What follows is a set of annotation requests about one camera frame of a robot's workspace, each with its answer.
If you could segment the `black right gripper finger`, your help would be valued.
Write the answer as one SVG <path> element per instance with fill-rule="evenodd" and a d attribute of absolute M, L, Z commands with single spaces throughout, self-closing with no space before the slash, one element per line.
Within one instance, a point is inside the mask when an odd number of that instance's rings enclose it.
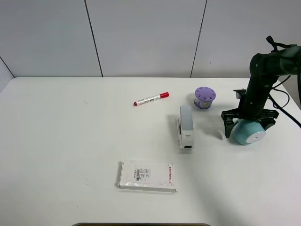
<path fill-rule="evenodd" d="M 270 127 L 274 126 L 276 124 L 276 121 L 274 120 L 273 117 L 271 117 L 271 118 L 262 119 L 262 120 L 260 120 L 259 123 L 264 130 L 267 130 Z"/>

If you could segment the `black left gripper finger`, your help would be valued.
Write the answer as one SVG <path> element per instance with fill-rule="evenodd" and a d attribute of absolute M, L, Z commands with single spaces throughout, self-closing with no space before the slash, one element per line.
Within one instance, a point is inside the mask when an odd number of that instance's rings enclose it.
<path fill-rule="evenodd" d="M 235 122 L 232 118 L 223 118 L 225 137 L 229 138 L 233 128 L 235 127 Z"/>

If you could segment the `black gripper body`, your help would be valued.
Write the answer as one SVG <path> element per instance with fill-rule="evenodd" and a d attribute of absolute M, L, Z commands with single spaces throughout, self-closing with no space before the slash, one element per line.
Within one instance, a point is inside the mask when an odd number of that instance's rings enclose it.
<path fill-rule="evenodd" d="M 265 118 L 273 117 L 276 119 L 279 113 L 276 110 L 264 109 L 266 100 L 262 96 L 246 94 L 239 100 L 238 107 L 235 109 L 222 111 L 221 118 L 237 118 L 249 121 L 260 121 Z"/>

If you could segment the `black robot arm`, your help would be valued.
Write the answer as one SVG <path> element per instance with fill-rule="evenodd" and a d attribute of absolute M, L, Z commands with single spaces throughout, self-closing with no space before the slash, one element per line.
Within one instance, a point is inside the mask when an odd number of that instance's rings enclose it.
<path fill-rule="evenodd" d="M 301 48 L 291 45 L 268 54 L 258 53 L 253 56 L 249 71 L 247 89 L 235 90 L 240 99 L 238 107 L 221 113 L 226 138 L 235 126 L 234 119 L 258 122 L 265 130 L 275 125 L 279 113 L 264 106 L 279 76 L 301 75 Z"/>

